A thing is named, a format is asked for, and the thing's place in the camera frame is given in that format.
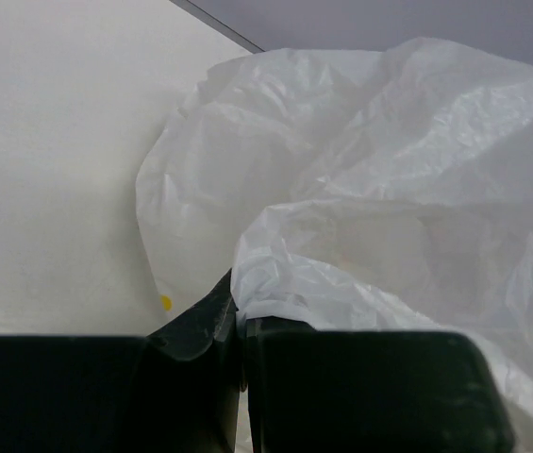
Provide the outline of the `white printed plastic bag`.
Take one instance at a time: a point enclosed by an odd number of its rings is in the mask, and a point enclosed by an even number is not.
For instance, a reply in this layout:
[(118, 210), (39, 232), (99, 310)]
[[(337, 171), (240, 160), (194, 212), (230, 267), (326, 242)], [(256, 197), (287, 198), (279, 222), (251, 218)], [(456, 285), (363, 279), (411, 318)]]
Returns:
[(532, 65), (435, 39), (218, 64), (136, 214), (170, 318), (230, 273), (240, 322), (458, 331), (533, 452)]

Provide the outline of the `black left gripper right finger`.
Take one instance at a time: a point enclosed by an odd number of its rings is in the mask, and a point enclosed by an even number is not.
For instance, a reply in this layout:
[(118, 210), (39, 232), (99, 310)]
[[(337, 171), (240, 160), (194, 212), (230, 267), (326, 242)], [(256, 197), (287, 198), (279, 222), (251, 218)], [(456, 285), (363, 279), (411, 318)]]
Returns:
[(447, 331), (319, 331), (274, 317), (244, 328), (257, 452), (511, 452), (489, 366)]

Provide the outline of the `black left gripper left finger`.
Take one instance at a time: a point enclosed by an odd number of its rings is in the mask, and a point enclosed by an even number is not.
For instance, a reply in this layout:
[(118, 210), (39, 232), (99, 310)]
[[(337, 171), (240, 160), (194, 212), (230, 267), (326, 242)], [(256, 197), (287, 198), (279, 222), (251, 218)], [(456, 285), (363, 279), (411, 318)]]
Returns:
[(229, 277), (146, 336), (0, 335), (0, 452), (231, 452)]

